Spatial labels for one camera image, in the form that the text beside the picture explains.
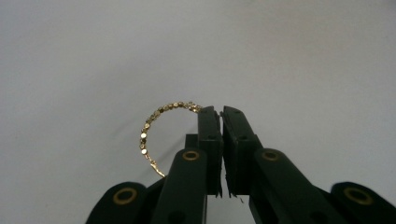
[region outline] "jewelry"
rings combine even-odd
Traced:
[[[165,111],[172,110],[172,109],[176,109],[176,108],[188,109],[194,113],[199,113],[199,111],[202,109],[202,107],[200,105],[196,105],[193,102],[188,102],[188,103],[175,102],[172,104],[160,106],[156,111],[154,111],[154,113],[152,113],[152,115],[150,117],[148,117],[148,119],[146,119],[146,123],[143,126],[142,133],[140,134],[140,146],[139,146],[140,152],[143,154],[143,156],[145,156],[146,160],[149,161],[149,163],[150,163],[151,167],[154,169],[154,171],[162,177],[165,177],[165,175],[158,168],[157,162],[149,156],[149,151],[147,150],[148,131],[149,131],[149,128],[151,127],[151,123],[154,120],[156,120],[161,115],[161,113],[163,113]]]

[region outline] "black clamp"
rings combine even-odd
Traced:
[[[262,146],[242,111],[224,106],[221,116],[223,135],[214,107],[203,108],[169,175],[148,188],[114,186],[87,224],[205,223],[206,196],[222,194],[222,159],[230,195],[249,195],[256,223],[396,223],[396,208],[372,190],[350,182],[319,189],[285,154]]]

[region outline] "brass rivet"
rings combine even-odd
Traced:
[[[273,150],[267,150],[262,153],[262,158],[268,161],[277,161],[279,160],[279,155]]]
[[[183,159],[186,161],[196,161],[199,158],[199,153],[196,151],[187,151],[183,153]]]
[[[131,195],[128,195],[128,197],[124,198],[121,196],[121,194],[123,194],[123,193],[131,193]],[[120,189],[119,191],[117,191],[117,193],[114,194],[113,202],[118,205],[125,205],[125,204],[133,202],[134,199],[136,199],[136,196],[137,196],[136,189],[133,189],[133,188]]]
[[[370,205],[374,201],[370,194],[362,189],[348,187],[344,189],[344,194],[349,200],[361,205]]]

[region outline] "clamp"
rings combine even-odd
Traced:
[[[112,187],[86,223],[205,223],[206,196],[222,196],[222,159],[230,196],[249,195],[256,223],[396,223],[396,208],[369,188],[344,182],[326,192],[312,185],[284,153],[264,148],[244,113],[229,106],[220,116],[213,106],[198,113],[198,134],[186,134],[169,175],[148,188]]]

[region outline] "clamp jaw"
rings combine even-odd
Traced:
[[[249,195],[256,223],[395,223],[396,208],[372,190],[350,182],[318,189],[284,153],[262,146],[242,111],[224,106],[221,116],[223,135],[214,107],[203,108],[169,175],[148,188],[112,187],[87,224],[205,223],[206,196],[222,195],[222,159],[230,195]]]

